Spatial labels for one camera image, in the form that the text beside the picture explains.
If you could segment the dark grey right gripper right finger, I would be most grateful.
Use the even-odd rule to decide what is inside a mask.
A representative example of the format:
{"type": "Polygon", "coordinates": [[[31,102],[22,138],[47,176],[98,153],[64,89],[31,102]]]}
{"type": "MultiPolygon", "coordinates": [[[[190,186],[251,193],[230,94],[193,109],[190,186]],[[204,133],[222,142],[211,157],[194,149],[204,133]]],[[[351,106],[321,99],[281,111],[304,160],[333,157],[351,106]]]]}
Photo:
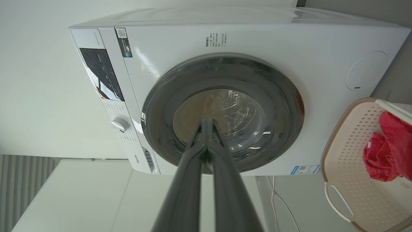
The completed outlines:
{"type": "Polygon", "coordinates": [[[207,150],[211,157],[215,192],[215,230],[217,232],[262,232],[253,203],[225,137],[217,122],[208,119],[207,150]]]}

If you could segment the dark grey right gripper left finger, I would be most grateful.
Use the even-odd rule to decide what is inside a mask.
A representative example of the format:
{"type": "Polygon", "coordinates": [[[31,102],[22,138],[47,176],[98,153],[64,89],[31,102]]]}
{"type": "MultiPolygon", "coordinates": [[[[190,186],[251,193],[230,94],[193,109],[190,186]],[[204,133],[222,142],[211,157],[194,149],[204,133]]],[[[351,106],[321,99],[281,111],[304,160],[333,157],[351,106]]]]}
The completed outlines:
{"type": "Polygon", "coordinates": [[[153,225],[153,232],[200,230],[201,176],[207,163],[207,120],[199,121],[153,225]]]}

